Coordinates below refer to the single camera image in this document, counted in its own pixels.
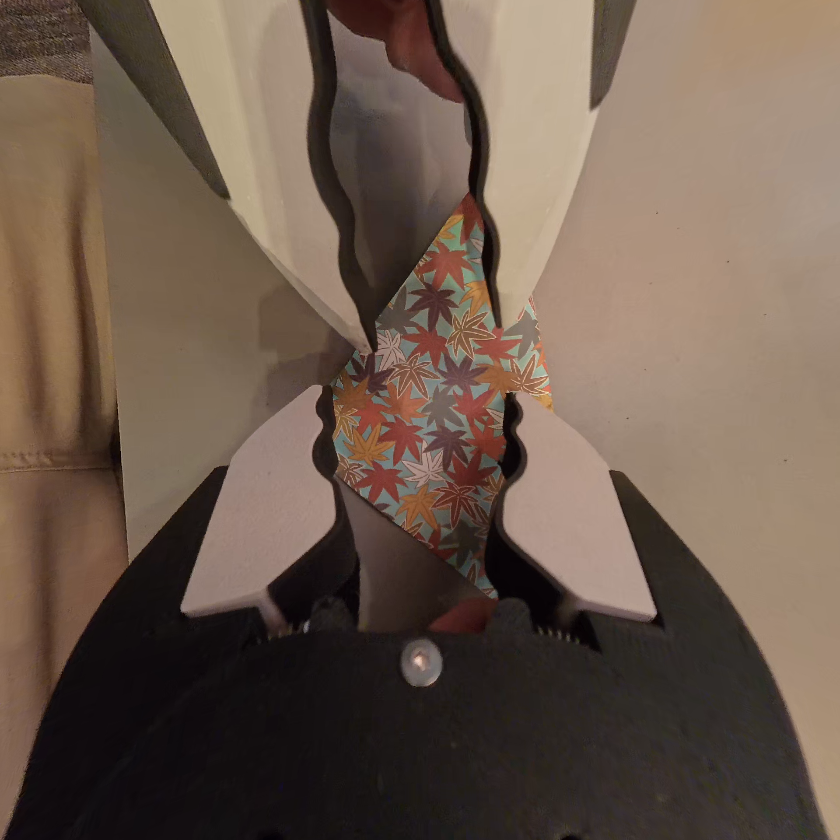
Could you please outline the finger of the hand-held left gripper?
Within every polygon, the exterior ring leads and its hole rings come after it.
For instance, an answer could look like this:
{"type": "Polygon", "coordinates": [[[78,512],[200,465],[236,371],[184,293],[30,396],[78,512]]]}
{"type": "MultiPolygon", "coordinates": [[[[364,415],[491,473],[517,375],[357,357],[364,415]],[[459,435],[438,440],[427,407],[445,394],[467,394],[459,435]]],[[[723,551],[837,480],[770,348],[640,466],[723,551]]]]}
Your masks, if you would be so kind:
{"type": "Polygon", "coordinates": [[[497,326],[518,320],[547,264],[595,125],[593,1],[427,2],[465,98],[469,189],[485,229],[497,326]]]}
{"type": "Polygon", "coordinates": [[[150,5],[231,209],[331,327],[374,350],[372,290],[331,152],[338,74],[326,3],[150,5]]]}

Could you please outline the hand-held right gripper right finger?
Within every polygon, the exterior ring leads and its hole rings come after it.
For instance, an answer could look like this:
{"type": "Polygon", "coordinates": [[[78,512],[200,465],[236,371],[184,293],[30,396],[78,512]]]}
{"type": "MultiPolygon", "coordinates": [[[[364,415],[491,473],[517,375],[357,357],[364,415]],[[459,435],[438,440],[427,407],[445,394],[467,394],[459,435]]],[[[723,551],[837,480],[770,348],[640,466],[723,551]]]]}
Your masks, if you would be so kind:
{"type": "Polygon", "coordinates": [[[536,397],[509,395],[503,487],[493,514],[493,585],[539,624],[592,612],[657,614],[604,458],[536,397]]]}

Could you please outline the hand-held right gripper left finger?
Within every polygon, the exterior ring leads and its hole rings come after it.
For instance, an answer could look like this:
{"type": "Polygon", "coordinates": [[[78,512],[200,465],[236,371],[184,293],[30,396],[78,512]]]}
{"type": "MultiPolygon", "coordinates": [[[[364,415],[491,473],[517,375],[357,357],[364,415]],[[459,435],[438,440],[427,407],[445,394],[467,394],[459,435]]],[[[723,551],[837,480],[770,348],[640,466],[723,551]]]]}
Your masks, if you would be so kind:
{"type": "Polygon", "coordinates": [[[254,608],[269,635],[357,630],[360,560],[334,429],[332,389],[314,385],[242,444],[197,552],[185,615],[254,608]]]}

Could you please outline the leaf-patterned origami paper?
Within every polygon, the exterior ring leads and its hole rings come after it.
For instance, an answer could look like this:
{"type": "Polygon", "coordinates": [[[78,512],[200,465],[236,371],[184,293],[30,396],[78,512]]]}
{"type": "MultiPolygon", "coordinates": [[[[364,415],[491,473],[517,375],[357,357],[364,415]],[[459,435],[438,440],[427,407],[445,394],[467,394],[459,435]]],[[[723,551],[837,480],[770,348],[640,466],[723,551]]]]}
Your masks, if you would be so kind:
{"type": "Polygon", "coordinates": [[[533,301],[495,324],[484,241],[466,195],[376,320],[376,350],[333,380],[333,442],[349,488],[495,598],[485,553],[505,399],[553,400],[533,301]]]}

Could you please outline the person's left hand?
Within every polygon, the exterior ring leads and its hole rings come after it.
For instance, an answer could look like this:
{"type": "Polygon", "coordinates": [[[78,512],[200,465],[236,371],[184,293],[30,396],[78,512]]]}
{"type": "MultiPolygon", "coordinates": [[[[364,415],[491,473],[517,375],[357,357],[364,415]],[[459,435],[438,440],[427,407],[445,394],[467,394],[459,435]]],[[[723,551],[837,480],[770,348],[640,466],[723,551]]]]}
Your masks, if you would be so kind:
{"type": "Polygon", "coordinates": [[[396,70],[458,104],[464,95],[436,48],[423,1],[328,1],[330,13],[357,36],[383,44],[396,70]]]}

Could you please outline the person's right hand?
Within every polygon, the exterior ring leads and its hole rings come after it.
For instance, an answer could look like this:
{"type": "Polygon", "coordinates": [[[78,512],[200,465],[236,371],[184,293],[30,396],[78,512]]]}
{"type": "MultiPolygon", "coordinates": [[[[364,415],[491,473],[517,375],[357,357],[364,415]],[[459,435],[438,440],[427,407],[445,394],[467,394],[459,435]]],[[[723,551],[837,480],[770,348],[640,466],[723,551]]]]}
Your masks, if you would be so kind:
{"type": "Polygon", "coordinates": [[[434,619],[427,629],[434,634],[481,634],[496,609],[496,601],[486,597],[472,597],[457,603],[434,619]]]}

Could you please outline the person's grey knitted sweater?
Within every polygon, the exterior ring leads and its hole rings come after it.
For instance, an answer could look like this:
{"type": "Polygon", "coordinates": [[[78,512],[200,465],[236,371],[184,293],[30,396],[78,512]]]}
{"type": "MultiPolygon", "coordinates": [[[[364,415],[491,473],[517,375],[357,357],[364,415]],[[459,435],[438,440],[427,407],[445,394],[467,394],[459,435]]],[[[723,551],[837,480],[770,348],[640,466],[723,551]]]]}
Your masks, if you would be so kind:
{"type": "Polygon", "coordinates": [[[75,1],[1,2],[1,76],[92,84],[88,21],[75,1]]]}

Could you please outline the person's beige trousers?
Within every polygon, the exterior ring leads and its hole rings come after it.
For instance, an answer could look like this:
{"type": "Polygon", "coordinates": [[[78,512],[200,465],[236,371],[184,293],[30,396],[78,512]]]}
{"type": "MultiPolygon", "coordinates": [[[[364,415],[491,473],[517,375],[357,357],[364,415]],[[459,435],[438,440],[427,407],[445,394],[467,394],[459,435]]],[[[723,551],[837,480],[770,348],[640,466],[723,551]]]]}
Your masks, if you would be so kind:
{"type": "Polygon", "coordinates": [[[128,563],[90,86],[1,89],[2,760],[128,563]]]}

